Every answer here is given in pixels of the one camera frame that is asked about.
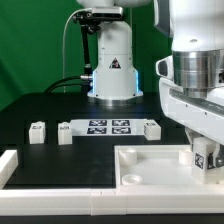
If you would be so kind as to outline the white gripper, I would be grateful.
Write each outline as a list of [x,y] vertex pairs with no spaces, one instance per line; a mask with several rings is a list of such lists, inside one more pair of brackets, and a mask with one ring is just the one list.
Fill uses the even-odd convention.
[[159,79],[159,95],[163,113],[182,124],[193,148],[198,133],[219,143],[213,152],[213,165],[224,166],[224,87],[207,93],[206,99],[191,98],[183,94],[183,88],[174,83],[173,59],[168,56],[156,62]]

